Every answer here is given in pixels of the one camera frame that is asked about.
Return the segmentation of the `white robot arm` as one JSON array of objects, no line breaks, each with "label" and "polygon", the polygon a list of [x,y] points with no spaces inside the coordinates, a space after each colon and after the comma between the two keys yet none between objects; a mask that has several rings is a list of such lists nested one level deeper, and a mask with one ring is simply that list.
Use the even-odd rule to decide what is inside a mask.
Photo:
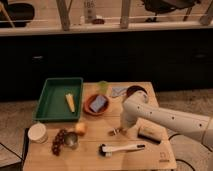
[{"label": "white robot arm", "polygon": [[122,107],[121,127],[124,129],[133,127],[143,118],[213,148],[213,117],[149,105],[143,91],[127,97]]}]

